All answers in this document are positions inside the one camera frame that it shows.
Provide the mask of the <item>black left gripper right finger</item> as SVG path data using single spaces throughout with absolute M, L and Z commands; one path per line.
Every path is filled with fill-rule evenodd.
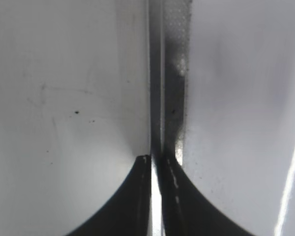
M 250 236 L 195 187 L 174 154 L 156 158 L 162 214 L 167 236 Z

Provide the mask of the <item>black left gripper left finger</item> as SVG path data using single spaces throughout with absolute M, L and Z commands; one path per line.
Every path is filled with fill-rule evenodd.
M 137 156 L 114 195 L 71 236 L 146 236 L 150 213 L 151 156 Z

